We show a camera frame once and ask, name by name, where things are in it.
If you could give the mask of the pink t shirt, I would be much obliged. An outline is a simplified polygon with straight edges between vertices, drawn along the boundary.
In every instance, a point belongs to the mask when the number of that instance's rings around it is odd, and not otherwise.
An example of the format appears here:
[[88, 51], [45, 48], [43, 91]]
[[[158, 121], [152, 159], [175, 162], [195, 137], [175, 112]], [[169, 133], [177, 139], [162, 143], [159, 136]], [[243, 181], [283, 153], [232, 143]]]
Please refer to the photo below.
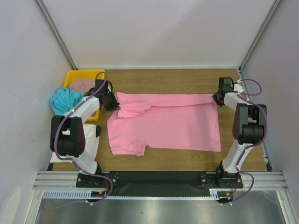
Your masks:
[[217, 104], [211, 94], [118, 92], [120, 109], [107, 121], [114, 155], [143, 156], [151, 148], [220, 152]]

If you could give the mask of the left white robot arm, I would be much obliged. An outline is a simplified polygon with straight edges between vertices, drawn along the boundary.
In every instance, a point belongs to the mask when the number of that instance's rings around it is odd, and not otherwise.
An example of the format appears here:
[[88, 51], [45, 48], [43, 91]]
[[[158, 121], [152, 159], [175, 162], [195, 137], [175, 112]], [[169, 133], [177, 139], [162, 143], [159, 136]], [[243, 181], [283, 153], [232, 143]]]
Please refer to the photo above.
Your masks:
[[111, 82], [96, 79], [95, 87], [80, 103], [64, 115], [55, 115], [51, 119], [50, 149], [61, 161], [72, 163], [78, 170], [78, 184], [88, 182], [97, 187], [102, 181], [108, 187], [113, 181], [102, 174], [101, 167], [87, 152], [85, 143], [84, 123], [92, 114], [92, 110], [101, 106], [107, 111], [119, 109], [119, 103], [113, 93]]

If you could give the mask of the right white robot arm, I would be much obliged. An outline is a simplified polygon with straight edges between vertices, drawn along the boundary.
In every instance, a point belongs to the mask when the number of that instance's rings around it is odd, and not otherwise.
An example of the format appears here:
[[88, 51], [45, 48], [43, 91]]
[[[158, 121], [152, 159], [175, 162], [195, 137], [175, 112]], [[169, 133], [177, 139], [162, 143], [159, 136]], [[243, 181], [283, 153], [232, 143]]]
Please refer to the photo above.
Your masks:
[[228, 106], [235, 112], [232, 127], [234, 142], [226, 158], [216, 169], [215, 184], [220, 188], [242, 185], [241, 167], [249, 152], [261, 145], [268, 134], [267, 106], [246, 98], [241, 85], [230, 77], [220, 77], [213, 99], [219, 106]]

